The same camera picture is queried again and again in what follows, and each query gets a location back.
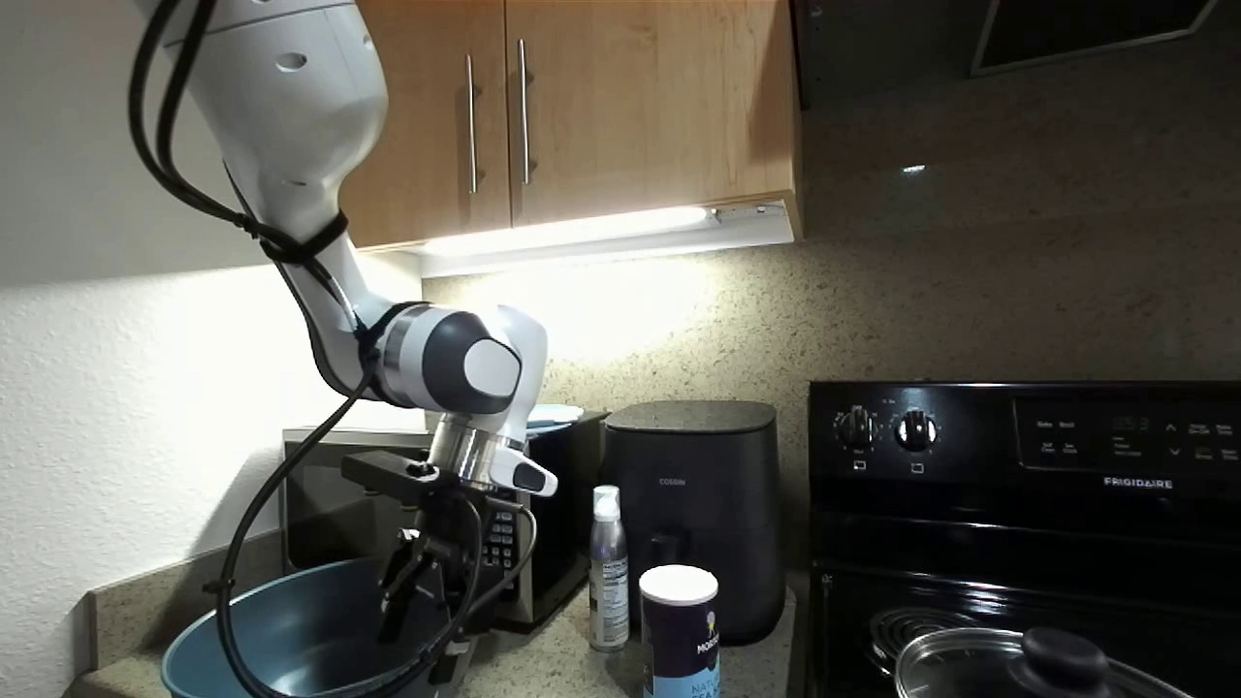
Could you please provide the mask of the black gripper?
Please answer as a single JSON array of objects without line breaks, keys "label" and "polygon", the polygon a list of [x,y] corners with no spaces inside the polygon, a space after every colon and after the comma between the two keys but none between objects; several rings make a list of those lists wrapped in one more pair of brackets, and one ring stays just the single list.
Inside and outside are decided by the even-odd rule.
[{"label": "black gripper", "polygon": [[382,591],[382,644],[396,644],[405,623],[427,608],[433,619],[433,662],[427,687],[455,683],[464,650],[464,615],[480,591],[484,512],[475,491],[448,491],[420,509],[400,530]]}]

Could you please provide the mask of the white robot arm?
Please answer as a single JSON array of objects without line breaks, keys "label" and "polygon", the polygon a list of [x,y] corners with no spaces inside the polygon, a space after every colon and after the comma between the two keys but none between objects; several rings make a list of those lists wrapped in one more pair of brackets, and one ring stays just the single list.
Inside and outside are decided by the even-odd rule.
[{"label": "white robot arm", "polygon": [[127,135],[182,207],[248,234],[345,401],[432,409],[432,460],[468,495],[552,495],[529,458],[548,330],[521,312],[437,312],[365,283],[345,179],[388,118],[388,82],[356,0],[137,0]]}]

